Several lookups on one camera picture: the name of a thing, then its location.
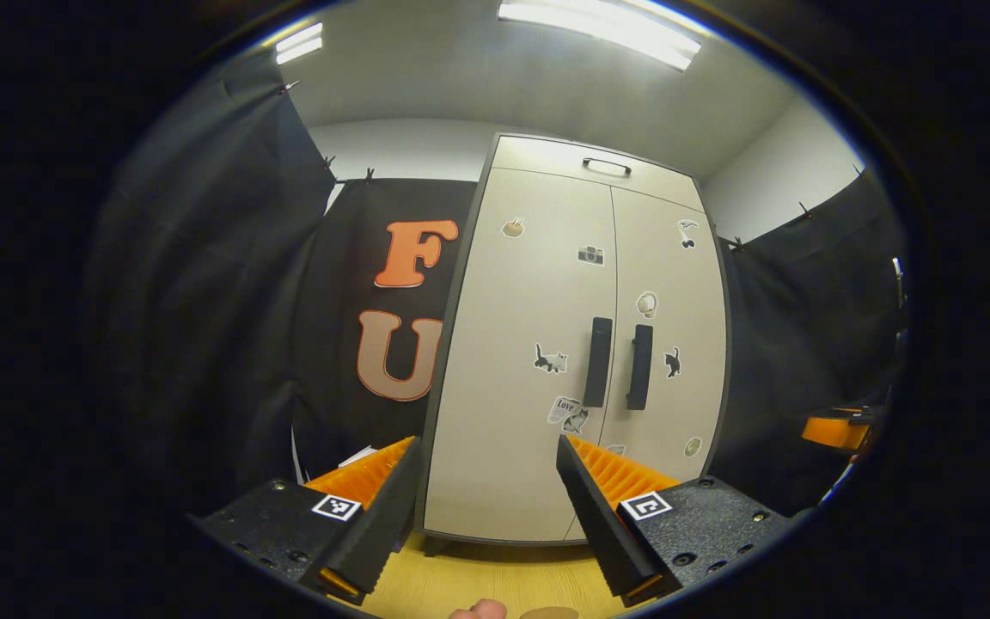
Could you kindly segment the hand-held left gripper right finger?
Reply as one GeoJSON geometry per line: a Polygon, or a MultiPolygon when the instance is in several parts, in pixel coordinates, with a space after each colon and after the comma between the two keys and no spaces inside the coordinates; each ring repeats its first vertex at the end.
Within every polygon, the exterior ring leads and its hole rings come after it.
{"type": "Polygon", "coordinates": [[[605,583],[627,607],[746,567],[797,525],[715,475],[679,482],[572,435],[559,438],[555,468],[605,583]]]}

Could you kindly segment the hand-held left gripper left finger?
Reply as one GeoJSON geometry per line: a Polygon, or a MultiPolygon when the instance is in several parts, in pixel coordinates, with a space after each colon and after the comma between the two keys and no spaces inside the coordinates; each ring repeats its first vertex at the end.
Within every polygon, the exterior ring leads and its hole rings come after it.
{"type": "Polygon", "coordinates": [[[190,521],[272,576],[361,606],[404,536],[421,467],[410,436],[313,481],[265,481],[190,521]]]}

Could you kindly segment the black door handle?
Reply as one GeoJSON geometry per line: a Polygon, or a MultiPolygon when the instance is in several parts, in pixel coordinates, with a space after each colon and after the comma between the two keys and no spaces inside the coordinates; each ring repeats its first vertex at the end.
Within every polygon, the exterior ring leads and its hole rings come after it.
{"type": "Polygon", "coordinates": [[[583,405],[587,408],[600,408],[605,404],[613,327],[613,320],[601,316],[594,317],[592,325],[590,325],[592,329],[590,330],[588,372],[586,372],[582,400],[583,405]]]}
{"type": "Polygon", "coordinates": [[[655,338],[655,329],[650,325],[638,324],[636,326],[635,337],[632,338],[632,369],[630,370],[629,388],[626,395],[627,410],[629,411],[644,411],[647,408],[653,338],[655,338]]]}

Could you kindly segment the white cabinet door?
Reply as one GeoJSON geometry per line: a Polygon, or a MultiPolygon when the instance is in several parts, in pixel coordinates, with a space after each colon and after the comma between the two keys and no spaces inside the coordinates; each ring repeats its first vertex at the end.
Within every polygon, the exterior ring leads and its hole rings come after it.
{"type": "Polygon", "coordinates": [[[597,442],[676,481],[710,466],[730,371],[718,248],[702,212],[614,188],[616,313],[597,442]],[[647,405],[627,410],[638,324],[655,329],[647,405]]]}
{"type": "Polygon", "coordinates": [[[491,169],[471,219],[425,483],[433,536],[580,545],[555,450],[582,411],[592,320],[615,317],[610,187],[491,169]]]}

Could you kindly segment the white cabinet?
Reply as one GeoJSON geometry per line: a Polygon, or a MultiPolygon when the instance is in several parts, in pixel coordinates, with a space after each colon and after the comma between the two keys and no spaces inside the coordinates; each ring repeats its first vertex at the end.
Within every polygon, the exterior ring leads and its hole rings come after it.
{"type": "Polygon", "coordinates": [[[718,235],[687,174],[499,134],[463,234],[416,525],[499,545],[583,540],[563,436],[677,481],[707,473],[730,383],[718,235]]]}

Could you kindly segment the black backdrop cloth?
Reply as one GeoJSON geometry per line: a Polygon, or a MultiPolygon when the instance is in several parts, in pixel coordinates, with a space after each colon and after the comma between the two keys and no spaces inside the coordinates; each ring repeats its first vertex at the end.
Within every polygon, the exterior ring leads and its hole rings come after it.
{"type": "Polygon", "coordinates": [[[750,81],[793,85],[753,64],[735,91],[669,117],[711,58],[678,71],[623,51],[515,48],[469,70],[450,52],[359,52],[353,68],[326,51],[291,76],[261,52],[204,75],[121,165],[88,261],[95,375],[134,465],[178,510],[206,513],[416,436],[416,506],[465,224],[509,133],[695,180],[730,305],[725,413],[703,475],[779,512],[820,499],[849,451],[802,439],[804,424],[883,402],[895,383],[910,239],[813,108],[828,138],[740,175],[758,209],[792,188],[793,219],[723,242],[737,207],[723,176],[702,188],[690,132],[734,125],[760,93],[750,81]]]}

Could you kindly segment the white cabinet drawer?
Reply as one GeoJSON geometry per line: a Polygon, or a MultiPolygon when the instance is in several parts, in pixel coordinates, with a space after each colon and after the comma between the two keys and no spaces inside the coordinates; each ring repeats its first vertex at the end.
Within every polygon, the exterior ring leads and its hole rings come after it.
{"type": "Polygon", "coordinates": [[[684,207],[704,212],[695,181],[667,166],[629,156],[628,154],[593,148],[582,144],[535,136],[498,136],[492,153],[492,166],[543,174],[554,174],[582,181],[597,181],[609,187],[619,187],[644,193],[655,199],[672,201],[684,207]],[[618,177],[583,168],[585,157],[604,158],[632,168],[632,176],[618,177]]]}

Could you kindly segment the large ceiling light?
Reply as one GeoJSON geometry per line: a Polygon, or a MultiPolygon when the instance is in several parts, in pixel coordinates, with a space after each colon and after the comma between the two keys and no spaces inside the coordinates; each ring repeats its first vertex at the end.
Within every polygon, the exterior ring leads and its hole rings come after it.
{"type": "Polygon", "coordinates": [[[658,0],[500,0],[498,19],[589,36],[678,71],[714,36],[658,0]]]}

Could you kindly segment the small ceiling light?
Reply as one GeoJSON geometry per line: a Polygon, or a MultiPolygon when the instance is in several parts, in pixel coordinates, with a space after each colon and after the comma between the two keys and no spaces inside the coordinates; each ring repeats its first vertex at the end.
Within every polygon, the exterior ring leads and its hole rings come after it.
{"type": "Polygon", "coordinates": [[[279,40],[275,44],[276,63],[284,65],[291,60],[321,50],[323,47],[322,32],[323,24],[318,22],[279,40]]]}

